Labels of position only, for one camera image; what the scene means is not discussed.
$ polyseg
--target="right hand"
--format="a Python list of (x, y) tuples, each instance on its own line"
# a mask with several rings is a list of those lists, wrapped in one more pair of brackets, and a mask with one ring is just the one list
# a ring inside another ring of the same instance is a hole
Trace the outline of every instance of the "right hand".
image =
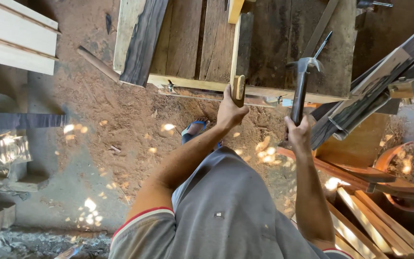
[(249, 109), (247, 106), (239, 108), (231, 98), (231, 85), (228, 84), (223, 92), (223, 100), (217, 115), (217, 125), (224, 130), (230, 131), (233, 127), (241, 123)]
[(284, 118), (288, 127), (288, 141), (292, 145), (293, 152), (311, 153), (311, 126), (309, 125), (308, 116), (304, 116), (301, 124), (297, 127), (289, 116)]

